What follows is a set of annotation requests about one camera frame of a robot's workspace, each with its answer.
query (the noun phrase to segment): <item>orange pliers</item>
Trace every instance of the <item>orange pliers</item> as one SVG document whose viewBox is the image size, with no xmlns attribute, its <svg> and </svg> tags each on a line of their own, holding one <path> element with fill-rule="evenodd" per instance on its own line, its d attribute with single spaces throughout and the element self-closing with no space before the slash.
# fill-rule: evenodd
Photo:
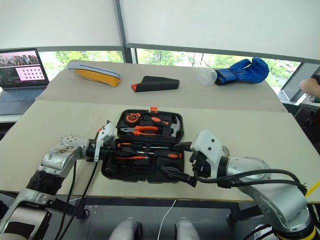
<svg viewBox="0 0 320 240">
<path fill-rule="evenodd" d="M 132 133 L 133 136 L 159 136 L 157 133 L 144 133 L 142 131 L 155 131 L 157 132 L 159 130 L 158 127 L 156 126 L 135 126 L 135 127 L 124 127 L 120 128 L 121 131 L 126 132 L 126 133 Z"/>
</svg>

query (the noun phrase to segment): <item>blue boxing glove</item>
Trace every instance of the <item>blue boxing glove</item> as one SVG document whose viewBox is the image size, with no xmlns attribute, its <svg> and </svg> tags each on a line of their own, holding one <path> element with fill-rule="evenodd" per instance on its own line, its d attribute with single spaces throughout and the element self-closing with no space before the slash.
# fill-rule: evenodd
<svg viewBox="0 0 320 240">
<path fill-rule="evenodd" d="M 269 67 L 259 57 L 254 57 L 252 63 L 249 59 L 243 59 L 231 65 L 229 68 L 216 70 L 216 84 L 240 81 L 252 84 L 261 83 L 269 74 Z"/>
</svg>

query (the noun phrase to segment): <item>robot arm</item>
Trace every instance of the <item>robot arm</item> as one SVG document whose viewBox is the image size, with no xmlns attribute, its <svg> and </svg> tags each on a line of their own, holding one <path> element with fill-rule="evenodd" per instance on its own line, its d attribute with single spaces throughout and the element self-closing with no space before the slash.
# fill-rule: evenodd
<svg viewBox="0 0 320 240">
<path fill-rule="evenodd" d="M 55 201 L 75 162 L 84 159 L 97 162 L 108 153 L 113 139 L 111 122 L 99 130 L 96 139 L 76 135 L 62 137 L 43 157 L 26 188 L 4 215 L 0 222 L 1 240 L 42 239 L 52 215 L 46 208 Z"/>
<path fill-rule="evenodd" d="M 193 152 L 190 162 L 193 163 L 194 176 L 172 167 L 163 167 L 162 170 L 168 177 L 179 179 L 193 187 L 197 181 L 217 183 L 223 188 L 238 187 L 257 203 L 280 239 L 305 239 L 310 236 L 314 238 L 306 239 L 318 239 L 319 235 L 307 208 L 305 192 L 302 193 L 301 187 L 287 183 L 257 184 L 259 181 L 271 181 L 271 172 L 290 172 L 270 169 L 268 164 L 258 158 L 230 157 L 227 148 L 207 129 L 201 131 L 194 142 L 178 143 L 176 147 Z M 250 171 L 262 173 L 246 174 Z M 299 181 L 292 173 L 290 176 Z"/>
</svg>

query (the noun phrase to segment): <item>white window blind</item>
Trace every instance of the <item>white window blind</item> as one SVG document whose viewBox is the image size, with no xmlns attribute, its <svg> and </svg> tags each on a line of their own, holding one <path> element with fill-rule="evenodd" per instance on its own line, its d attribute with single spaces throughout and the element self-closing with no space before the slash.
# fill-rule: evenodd
<svg viewBox="0 0 320 240">
<path fill-rule="evenodd" d="M 320 0 L 121 0 L 126 41 L 320 60 Z"/>
<path fill-rule="evenodd" d="M 112 0 L 0 0 L 0 48 L 120 46 Z"/>
</svg>

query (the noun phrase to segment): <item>tool case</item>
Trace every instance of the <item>tool case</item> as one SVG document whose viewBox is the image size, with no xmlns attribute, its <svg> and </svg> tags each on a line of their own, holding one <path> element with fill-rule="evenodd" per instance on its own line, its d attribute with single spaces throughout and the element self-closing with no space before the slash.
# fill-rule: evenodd
<svg viewBox="0 0 320 240">
<path fill-rule="evenodd" d="M 115 139 L 115 146 L 137 153 L 129 156 L 109 154 L 101 167 L 105 177 L 125 182 L 177 182 L 165 176 L 161 167 L 184 171 L 184 152 L 175 147 L 184 136 L 181 115 L 158 111 L 156 107 L 151 107 L 150 111 L 129 109 L 122 112 L 116 128 L 118 138 Z"/>
</svg>

